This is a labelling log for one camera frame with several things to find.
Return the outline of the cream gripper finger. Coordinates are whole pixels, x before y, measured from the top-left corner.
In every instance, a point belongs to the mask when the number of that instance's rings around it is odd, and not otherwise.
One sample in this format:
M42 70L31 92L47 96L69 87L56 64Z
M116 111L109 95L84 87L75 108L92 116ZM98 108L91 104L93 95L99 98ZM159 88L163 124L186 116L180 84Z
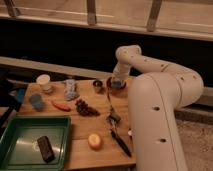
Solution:
M121 79L121 87L125 86L125 79Z
M115 76L111 77L111 85L113 86L115 84Z

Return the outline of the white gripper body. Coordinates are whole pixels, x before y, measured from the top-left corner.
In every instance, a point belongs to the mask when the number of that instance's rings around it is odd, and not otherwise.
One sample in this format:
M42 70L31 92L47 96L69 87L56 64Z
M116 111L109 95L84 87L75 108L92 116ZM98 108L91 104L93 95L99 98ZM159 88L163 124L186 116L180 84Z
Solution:
M118 62L113 70L113 77L115 79L125 80L130 74L131 66Z

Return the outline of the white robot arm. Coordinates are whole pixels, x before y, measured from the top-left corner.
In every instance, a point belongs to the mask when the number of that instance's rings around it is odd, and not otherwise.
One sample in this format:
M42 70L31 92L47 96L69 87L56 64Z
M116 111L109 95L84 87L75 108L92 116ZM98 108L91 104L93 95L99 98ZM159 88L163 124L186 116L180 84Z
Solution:
M121 87L132 68L141 74L128 88L128 110L137 171L188 171L174 110L196 102L204 83L196 71L144 56L138 45L116 50L112 85Z

